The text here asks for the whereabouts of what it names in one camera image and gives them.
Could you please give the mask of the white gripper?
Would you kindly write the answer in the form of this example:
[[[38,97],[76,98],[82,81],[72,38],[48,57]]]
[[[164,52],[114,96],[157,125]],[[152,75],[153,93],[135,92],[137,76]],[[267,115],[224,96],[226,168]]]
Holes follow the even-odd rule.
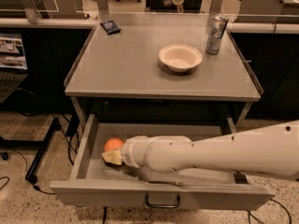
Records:
[[[124,162],[127,166],[140,168],[145,163],[145,152],[149,145],[147,136],[136,136],[127,139],[119,148],[105,151],[102,153],[104,162],[115,165],[122,165]]]

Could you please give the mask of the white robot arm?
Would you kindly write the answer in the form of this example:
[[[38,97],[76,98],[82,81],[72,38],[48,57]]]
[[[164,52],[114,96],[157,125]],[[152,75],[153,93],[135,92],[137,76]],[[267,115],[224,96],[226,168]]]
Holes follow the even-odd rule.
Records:
[[[193,141],[182,135],[112,138],[104,145],[106,163],[148,167],[158,173],[191,168],[297,180],[299,121]]]

